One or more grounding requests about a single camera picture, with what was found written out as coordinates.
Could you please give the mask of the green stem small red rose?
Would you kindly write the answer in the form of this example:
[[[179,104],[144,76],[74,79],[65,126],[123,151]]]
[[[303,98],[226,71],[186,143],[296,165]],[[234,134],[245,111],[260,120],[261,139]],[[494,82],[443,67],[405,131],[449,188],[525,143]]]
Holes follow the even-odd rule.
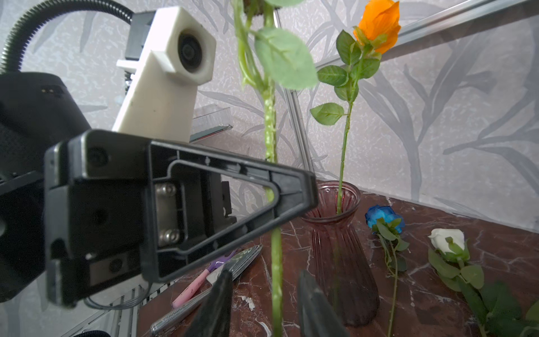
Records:
[[[265,160],[276,164],[276,87],[300,91],[318,83],[312,55],[303,40],[279,28],[275,12],[299,1],[232,1],[241,82],[261,95]]]

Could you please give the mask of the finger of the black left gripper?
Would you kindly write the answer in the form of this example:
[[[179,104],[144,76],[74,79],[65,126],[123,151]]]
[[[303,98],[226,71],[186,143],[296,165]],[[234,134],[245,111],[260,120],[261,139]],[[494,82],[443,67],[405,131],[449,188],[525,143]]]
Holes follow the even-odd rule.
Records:
[[[168,282],[317,206],[310,171],[221,150],[153,140],[143,277]]]

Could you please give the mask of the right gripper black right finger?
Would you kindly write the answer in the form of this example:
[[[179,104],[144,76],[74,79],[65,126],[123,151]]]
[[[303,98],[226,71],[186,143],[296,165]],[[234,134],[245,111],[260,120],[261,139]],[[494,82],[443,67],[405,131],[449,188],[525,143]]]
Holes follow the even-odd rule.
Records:
[[[302,270],[298,279],[298,318],[301,336],[349,336],[324,292],[309,272]]]

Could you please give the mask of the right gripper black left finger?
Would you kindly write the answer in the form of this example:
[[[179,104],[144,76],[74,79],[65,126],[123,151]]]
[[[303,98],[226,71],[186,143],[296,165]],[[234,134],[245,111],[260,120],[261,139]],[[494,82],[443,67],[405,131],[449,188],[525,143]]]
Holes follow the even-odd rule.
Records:
[[[233,274],[223,269],[184,336],[228,337],[232,311]]]

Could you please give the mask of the dark glass cup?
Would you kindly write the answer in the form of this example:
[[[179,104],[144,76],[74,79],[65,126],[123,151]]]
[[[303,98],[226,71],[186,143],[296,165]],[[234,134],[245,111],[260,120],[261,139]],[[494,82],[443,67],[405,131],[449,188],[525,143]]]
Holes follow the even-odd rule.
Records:
[[[339,197],[338,181],[319,181],[317,188],[318,206],[301,217],[312,230],[315,279],[344,325],[365,326],[380,299],[356,232],[361,192],[344,182]]]

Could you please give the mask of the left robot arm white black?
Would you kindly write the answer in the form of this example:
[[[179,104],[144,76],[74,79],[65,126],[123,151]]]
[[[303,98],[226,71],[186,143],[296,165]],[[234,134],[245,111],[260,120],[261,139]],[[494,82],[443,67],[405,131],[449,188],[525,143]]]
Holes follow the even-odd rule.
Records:
[[[165,283],[317,206],[312,173],[92,129],[53,74],[1,76],[1,301]]]

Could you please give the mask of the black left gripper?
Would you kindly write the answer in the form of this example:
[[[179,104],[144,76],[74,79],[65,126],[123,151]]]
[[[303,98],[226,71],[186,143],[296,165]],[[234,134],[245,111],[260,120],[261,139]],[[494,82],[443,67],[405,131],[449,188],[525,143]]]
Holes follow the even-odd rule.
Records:
[[[47,295],[72,308],[141,275],[181,276],[233,225],[230,186],[213,153],[111,131],[87,131],[46,152]]]

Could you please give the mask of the orange rose stem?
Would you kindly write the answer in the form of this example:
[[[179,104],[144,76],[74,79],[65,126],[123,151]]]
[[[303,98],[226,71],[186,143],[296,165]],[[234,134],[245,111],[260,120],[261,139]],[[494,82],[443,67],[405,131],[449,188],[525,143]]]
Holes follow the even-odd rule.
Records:
[[[383,54],[397,43],[400,25],[400,2],[390,0],[369,1],[360,23],[351,35],[341,31],[335,43],[344,66],[328,65],[317,71],[318,80],[334,88],[337,97],[347,103],[344,109],[337,103],[324,103],[310,110],[321,125],[333,126],[345,118],[341,148],[341,164],[335,211],[344,211],[344,173],[351,113],[359,95],[359,82],[372,78],[379,70]]]

